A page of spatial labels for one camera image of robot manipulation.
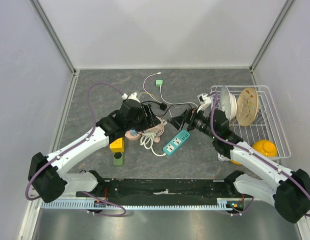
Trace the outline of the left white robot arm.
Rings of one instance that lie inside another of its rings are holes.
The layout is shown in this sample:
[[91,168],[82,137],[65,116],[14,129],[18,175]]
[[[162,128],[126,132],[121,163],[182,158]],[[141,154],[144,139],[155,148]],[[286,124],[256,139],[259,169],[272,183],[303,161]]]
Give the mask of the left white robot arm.
[[64,148],[48,155],[35,154],[31,159],[27,187],[33,187],[45,203],[53,202],[64,192],[86,191],[98,197],[105,189],[98,177],[91,172],[80,176],[68,171],[90,154],[124,137],[126,132],[143,132],[160,123],[150,106],[128,98],[119,110],[101,118],[86,134]]

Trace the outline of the blue charger plug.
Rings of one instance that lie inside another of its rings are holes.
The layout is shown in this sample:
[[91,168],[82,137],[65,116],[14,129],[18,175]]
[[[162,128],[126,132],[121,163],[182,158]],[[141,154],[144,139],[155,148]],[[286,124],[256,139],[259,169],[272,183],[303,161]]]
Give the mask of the blue charger plug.
[[135,136],[135,135],[137,135],[137,132],[134,129],[132,129],[132,130],[130,130],[130,135]]

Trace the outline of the teal power strip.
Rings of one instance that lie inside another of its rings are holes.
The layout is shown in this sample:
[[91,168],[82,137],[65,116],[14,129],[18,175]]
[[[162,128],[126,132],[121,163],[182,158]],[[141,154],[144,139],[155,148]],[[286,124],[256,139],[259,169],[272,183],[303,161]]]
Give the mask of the teal power strip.
[[164,148],[163,152],[167,156],[171,156],[190,138],[190,133],[183,129],[181,130]]

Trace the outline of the light green plug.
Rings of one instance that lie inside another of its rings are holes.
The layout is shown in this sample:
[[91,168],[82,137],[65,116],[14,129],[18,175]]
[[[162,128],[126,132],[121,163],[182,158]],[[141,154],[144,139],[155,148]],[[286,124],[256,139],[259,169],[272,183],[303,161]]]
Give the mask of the light green plug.
[[163,86],[163,80],[162,80],[162,79],[157,79],[157,80],[155,81],[155,85],[156,85],[156,87],[161,87],[161,86]]

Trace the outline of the yellow cube socket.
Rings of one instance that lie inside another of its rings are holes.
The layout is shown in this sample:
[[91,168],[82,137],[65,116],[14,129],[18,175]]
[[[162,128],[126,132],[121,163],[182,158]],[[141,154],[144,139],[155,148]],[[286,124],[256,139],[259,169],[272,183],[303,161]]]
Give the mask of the yellow cube socket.
[[124,148],[124,139],[118,138],[115,141],[113,141],[110,145],[109,148],[111,150],[112,153],[122,153],[124,152],[125,148]]

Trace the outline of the pink round socket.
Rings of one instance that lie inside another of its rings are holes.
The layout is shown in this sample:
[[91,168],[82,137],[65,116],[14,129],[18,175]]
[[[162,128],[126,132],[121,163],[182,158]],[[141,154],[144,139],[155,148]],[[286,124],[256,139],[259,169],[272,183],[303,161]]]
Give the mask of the pink round socket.
[[130,141],[136,141],[138,140],[142,135],[137,133],[135,130],[129,130],[125,133],[125,138]]

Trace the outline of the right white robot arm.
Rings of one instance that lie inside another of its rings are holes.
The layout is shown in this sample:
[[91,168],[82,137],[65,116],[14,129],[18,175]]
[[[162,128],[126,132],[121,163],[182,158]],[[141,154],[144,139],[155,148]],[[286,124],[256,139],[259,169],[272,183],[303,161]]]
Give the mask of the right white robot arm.
[[241,171],[228,176],[224,191],[230,197],[239,193],[258,198],[271,206],[288,222],[296,223],[302,217],[310,217],[310,177],[302,169],[293,171],[268,159],[254,150],[229,128],[229,121],[221,110],[213,110],[209,116],[203,111],[188,108],[169,122],[181,129],[199,130],[213,139],[212,145],[221,155],[234,160],[259,176],[252,178]]

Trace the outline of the green power strip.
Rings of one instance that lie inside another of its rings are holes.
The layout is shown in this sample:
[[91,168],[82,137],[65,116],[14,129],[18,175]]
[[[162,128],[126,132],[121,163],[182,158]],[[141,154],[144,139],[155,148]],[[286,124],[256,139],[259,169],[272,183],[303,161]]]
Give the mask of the green power strip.
[[123,152],[113,153],[113,165],[116,167],[122,167],[124,165],[124,153]]

